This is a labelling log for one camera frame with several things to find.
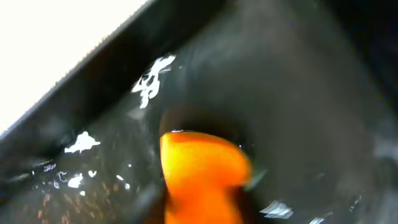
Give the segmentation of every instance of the black tray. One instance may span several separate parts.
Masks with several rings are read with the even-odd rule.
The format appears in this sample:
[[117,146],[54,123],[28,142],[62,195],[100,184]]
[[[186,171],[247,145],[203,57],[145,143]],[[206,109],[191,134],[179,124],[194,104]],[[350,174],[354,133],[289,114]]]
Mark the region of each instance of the black tray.
[[[157,57],[167,54],[176,59],[160,76],[159,94],[140,112],[141,97],[129,91]],[[120,193],[110,199],[119,203],[118,217],[104,213],[101,221],[95,212],[96,222],[159,221],[162,209],[149,207],[162,195],[160,120],[184,108],[189,115],[214,114],[234,127],[255,167],[258,180],[246,198],[261,222],[395,223],[398,126],[379,91],[388,87],[374,80],[319,2],[149,2],[2,136],[4,186],[12,185],[8,177],[31,170],[31,161],[54,158],[88,131],[101,145],[60,156],[49,175],[61,168],[86,172],[100,156],[99,164],[105,164],[100,186],[123,173],[139,188],[132,194],[117,187]],[[130,162],[131,171],[126,170]],[[31,207],[42,208],[47,194],[51,203],[58,198],[47,179],[39,187],[43,195],[29,193],[31,185],[41,183],[37,176],[3,213],[37,218]],[[93,197],[93,189],[85,197]],[[29,202],[26,210],[23,200]],[[293,213],[286,213],[289,218],[260,213],[272,202]],[[43,208],[43,216],[53,213],[51,218],[60,220],[65,207],[57,208]],[[74,222],[89,223],[89,207],[80,212],[85,215],[70,211]],[[6,220],[0,216],[0,222]]]

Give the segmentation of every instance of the orange object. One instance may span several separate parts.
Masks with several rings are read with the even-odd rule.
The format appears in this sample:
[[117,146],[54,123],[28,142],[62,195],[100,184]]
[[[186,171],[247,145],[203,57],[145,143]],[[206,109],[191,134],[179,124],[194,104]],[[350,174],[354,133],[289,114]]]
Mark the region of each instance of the orange object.
[[251,166],[237,146],[209,134],[180,132],[164,134],[160,150],[169,192],[166,224],[243,222],[234,192],[249,181]]

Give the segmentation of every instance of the white surface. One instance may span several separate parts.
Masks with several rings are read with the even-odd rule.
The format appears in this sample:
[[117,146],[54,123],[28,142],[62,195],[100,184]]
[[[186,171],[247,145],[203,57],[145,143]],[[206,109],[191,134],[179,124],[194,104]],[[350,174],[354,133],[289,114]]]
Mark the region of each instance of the white surface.
[[145,2],[0,1],[0,134]]

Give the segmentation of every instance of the wet surface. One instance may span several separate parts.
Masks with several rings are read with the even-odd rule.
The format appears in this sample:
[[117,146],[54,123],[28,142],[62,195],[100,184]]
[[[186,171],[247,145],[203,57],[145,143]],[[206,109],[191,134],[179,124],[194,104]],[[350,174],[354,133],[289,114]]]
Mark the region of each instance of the wet surface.
[[396,117],[322,5],[238,1],[174,54],[147,105],[126,95],[87,127],[100,144],[46,164],[0,222],[129,220],[161,179],[160,119],[186,106],[239,130],[264,222],[395,223]]

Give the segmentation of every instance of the water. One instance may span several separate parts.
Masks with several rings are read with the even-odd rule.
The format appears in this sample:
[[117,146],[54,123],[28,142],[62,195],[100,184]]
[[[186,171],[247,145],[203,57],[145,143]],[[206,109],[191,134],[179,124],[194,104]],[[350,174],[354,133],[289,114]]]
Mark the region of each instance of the water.
[[[350,49],[312,2],[237,1],[144,76],[159,81],[147,104],[128,93],[85,129],[90,149],[47,162],[0,222],[120,223],[147,212],[137,199],[161,192],[160,121],[184,107],[234,127],[255,166],[246,197],[262,222],[395,223],[398,123]],[[275,202],[289,217],[264,217]]]

